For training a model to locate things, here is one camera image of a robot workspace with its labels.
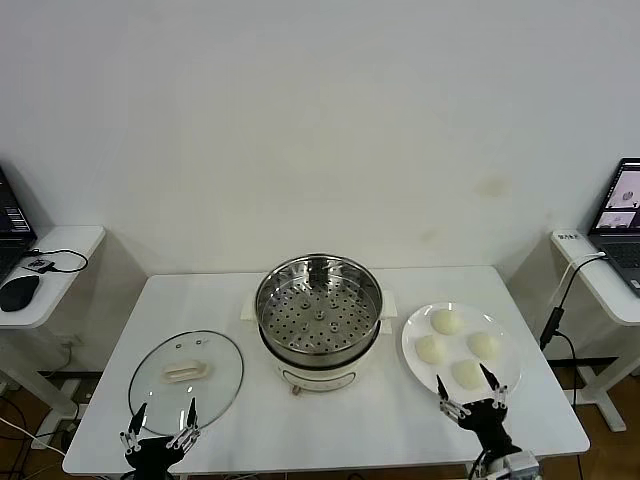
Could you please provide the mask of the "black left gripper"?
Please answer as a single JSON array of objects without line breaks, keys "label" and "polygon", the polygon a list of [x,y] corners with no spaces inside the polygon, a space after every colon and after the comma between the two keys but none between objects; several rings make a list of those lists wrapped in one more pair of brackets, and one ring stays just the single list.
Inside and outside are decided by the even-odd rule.
[{"label": "black left gripper", "polygon": [[169,436],[147,438],[138,441],[147,403],[144,402],[132,416],[125,431],[119,434],[125,449],[125,460],[131,470],[124,479],[174,479],[169,468],[176,463],[175,450],[190,450],[200,436],[196,398],[191,399],[186,423],[172,438]]}]

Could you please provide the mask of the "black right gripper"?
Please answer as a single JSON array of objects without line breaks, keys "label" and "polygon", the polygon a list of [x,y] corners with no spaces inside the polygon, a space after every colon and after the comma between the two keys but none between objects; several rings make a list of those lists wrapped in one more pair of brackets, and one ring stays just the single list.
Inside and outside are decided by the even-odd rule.
[{"label": "black right gripper", "polygon": [[458,425],[472,431],[478,438],[483,450],[490,454],[511,454],[516,446],[506,432],[503,422],[507,414],[506,395],[508,386],[482,363],[480,369],[494,396],[461,405],[453,401],[440,376],[436,376],[439,408],[449,418],[462,418]]}]

